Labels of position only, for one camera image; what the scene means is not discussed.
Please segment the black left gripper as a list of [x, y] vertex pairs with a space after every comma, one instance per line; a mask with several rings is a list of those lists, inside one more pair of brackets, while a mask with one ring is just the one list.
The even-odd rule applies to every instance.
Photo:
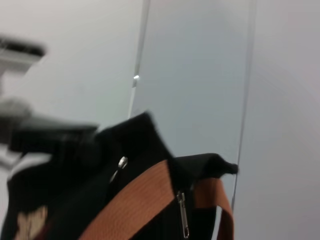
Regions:
[[85, 159], [97, 157], [98, 126], [34, 116], [15, 125], [10, 133], [12, 152], [45, 153], [55, 157]]

